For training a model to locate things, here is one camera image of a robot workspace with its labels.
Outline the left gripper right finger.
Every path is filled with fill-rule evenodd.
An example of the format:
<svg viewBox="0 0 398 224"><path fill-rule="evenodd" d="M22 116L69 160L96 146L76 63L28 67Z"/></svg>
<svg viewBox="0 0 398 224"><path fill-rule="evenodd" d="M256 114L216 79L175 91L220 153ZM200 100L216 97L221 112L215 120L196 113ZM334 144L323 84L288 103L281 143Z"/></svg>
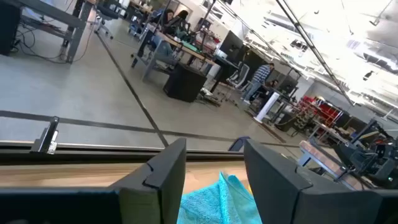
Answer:
<svg viewBox="0 0 398 224"><path fill-rule="evenodd" d="M396 190L350 190L252 139L244 162L263 223L397 223Z"/></svg>

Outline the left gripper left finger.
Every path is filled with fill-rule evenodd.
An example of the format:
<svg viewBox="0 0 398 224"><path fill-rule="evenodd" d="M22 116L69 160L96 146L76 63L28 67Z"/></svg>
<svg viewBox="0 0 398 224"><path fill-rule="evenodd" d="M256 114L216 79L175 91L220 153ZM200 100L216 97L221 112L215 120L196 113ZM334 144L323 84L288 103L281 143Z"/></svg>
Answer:
<svg viewBox="0 0 398 224"><path fill-rule="evenodd" d="M109 187L1 189L1 223L176 223L185 182L180 138Z"/></svg>

